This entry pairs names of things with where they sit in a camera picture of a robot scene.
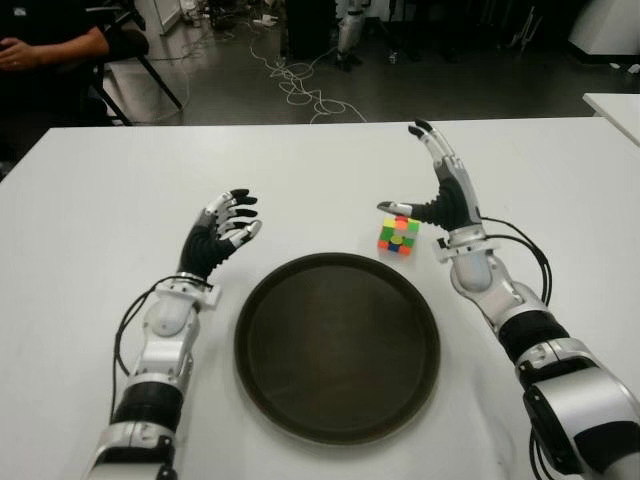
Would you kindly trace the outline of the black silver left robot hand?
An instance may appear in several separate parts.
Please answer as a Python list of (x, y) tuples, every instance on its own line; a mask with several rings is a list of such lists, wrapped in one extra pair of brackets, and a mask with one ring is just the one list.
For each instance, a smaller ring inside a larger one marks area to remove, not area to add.
[(220, 194), (200, 211), (184, 242), (177, 272), (206, 280), (213, 270), (253, 240), (262, 222), (248, 189)]

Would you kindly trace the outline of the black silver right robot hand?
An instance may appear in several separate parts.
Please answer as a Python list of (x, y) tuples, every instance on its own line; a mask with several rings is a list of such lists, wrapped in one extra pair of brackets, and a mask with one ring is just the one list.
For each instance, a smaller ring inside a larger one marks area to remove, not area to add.
[(481, 225), (479, 204), (468, 172), (444, 135), (422, 119), (416, 119), (408, 126), (408, 131), (431, 155), (439, 183), (438, 193), (424, 204), (383, 201), (377, 208), (385, 213), (438, 226), (447, 232)]

